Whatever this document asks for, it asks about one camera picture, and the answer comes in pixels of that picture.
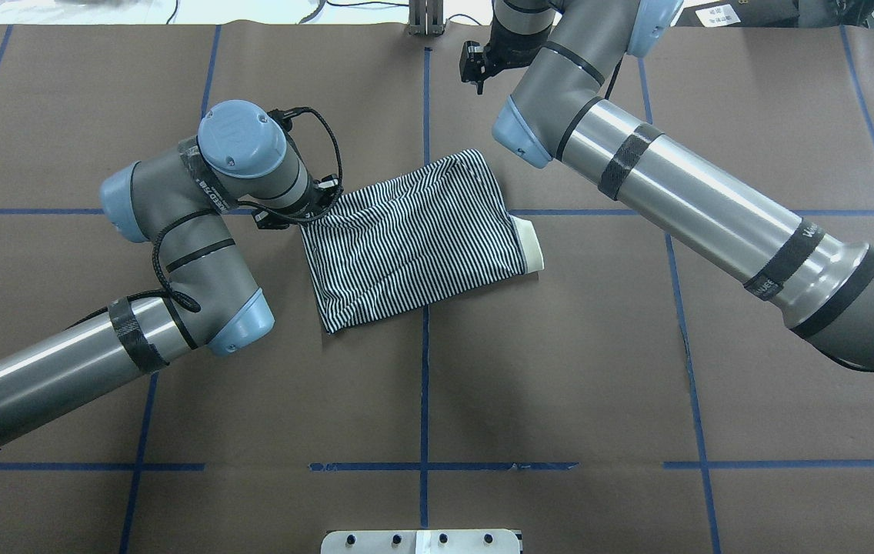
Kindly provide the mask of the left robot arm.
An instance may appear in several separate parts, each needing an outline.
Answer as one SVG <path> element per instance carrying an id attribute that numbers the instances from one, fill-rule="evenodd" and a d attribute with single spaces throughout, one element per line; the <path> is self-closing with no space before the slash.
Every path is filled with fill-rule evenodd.
<path id="1" fill-rule="evenodd" d="M 158 286 L 0 361 L 0 449 L 188 352 L 231 355 L 272 330 L 223 217 L 246 206 L 258 228 L 285 230 L 335 206 L 343 171 L 312 178 L 290 135 L 300 115 L 316 110 L 229 99 L 205 110 L 194 136 L 104 180 L 104 214 L 125 239 L 152 246 Z"/>

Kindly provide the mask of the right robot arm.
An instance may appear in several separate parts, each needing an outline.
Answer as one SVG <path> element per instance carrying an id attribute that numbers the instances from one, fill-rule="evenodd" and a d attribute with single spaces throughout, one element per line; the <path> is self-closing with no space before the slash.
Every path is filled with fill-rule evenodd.
<path id="1" fill-rule="evenodd" d="M 778 306 L 799 338 L 874 372 L 874 246 L 844 243 L 605 99 L 624 56 L 652 49 L 679 1 L 495 1 L 459 76 L 482 91 L 525 74 L 492 134 L 541 169 L 557 161 Z"/>

